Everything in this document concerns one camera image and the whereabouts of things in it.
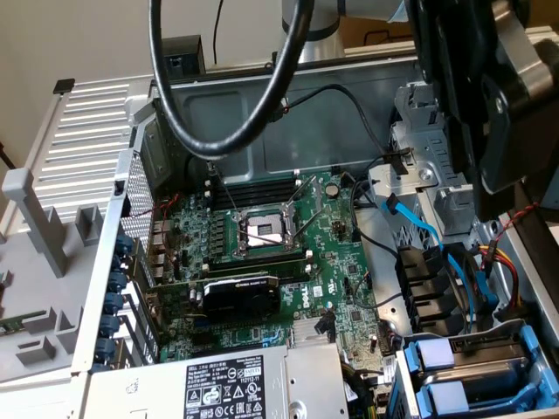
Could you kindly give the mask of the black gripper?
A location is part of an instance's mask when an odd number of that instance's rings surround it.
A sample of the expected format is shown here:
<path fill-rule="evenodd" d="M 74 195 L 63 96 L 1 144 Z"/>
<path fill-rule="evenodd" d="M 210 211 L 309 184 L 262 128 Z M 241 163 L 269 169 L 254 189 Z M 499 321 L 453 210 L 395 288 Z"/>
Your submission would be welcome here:
<path fill-rule="evenodd" d="M 528 1 L 408 1 L 418 60 L 445 116 L 455 171 L 479 219 L 512 209 L 515 185 L 549 167 L 549 42 Z"/>

